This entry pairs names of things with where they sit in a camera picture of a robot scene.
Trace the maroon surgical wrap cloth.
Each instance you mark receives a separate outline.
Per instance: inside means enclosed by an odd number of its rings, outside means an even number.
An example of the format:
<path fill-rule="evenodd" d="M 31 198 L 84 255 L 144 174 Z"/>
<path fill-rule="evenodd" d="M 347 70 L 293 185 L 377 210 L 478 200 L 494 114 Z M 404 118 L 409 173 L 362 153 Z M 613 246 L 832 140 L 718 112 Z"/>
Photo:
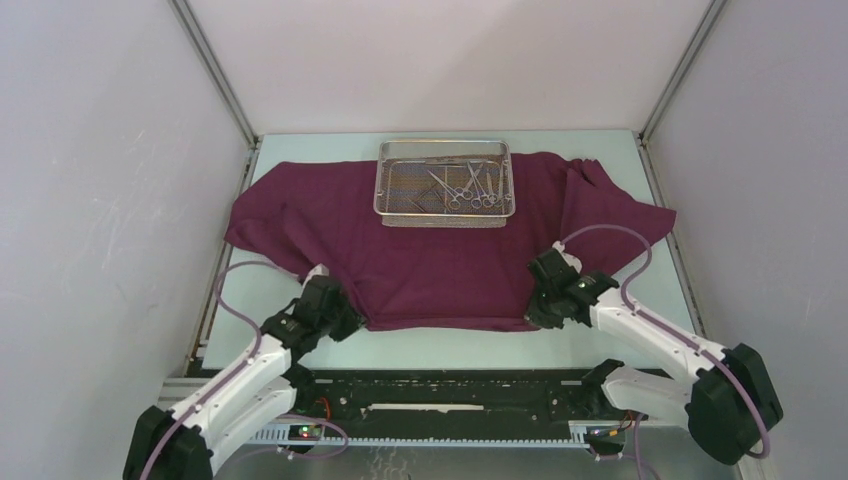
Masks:
<path fill-rule="evenodd" d="M 517 208 L 493 229 L 393 228 L 373 207 L 373 161 L 283 162 L 234 202 L 225 234 L 304 277 L 326 266 L 372 331 L 527 329 L 528 264 L 558 240 L 587 271 L 620 271 L 672 230 L 673 210 L 619 188 L 600 162 L 515 154 Z"/>

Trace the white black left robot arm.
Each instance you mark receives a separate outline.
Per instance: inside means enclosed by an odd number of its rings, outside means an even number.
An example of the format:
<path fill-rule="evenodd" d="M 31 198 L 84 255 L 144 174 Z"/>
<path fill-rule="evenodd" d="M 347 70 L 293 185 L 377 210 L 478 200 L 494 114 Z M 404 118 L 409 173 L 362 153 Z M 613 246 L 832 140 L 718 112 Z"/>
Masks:
<path fill-rule="evenodd" d="M 316 390 L 299 360 L 321 339 L 342 341 L 363 323 L 341 283 L 316 267 L 299 298 L 268 318 L 233 363 L 169 408 L 139 416 L 123 478 L 213 478 L 272 419 L 312 411 Z"/>

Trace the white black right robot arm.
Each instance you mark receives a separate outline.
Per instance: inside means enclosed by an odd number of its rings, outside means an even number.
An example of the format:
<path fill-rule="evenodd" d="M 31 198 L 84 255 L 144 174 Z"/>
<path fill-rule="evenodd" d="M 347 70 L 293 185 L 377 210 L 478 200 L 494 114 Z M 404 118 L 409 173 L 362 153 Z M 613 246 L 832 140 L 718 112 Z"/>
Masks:
<path fill-rule="evenodd" d="M 582 379 L 588 414 L 606 418 L 629 410 L 679 426 L 725 465 L 771 454 L 770 431 L 784 413 L 755 349 L 744 343 L 725 347 L 679 328 L 631 297 L 628 281 L 618 283 L 600 271 L 581 274 L 566 263 L 528 268 L 535 281 L 529 323 L 548 329 L 582 324 L 628 343 L 662 371 L 603 361 Z"/>

